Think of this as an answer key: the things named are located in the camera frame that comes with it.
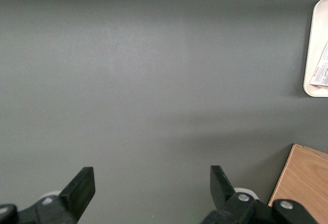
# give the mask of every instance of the white tray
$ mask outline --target white tray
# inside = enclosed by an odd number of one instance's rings
[[[309,49],[304,78],[304,91],[312,97],[328,97],[327,88],[310,85],[311,77],[328,41],[328,0],[320,0],[313,10]]]

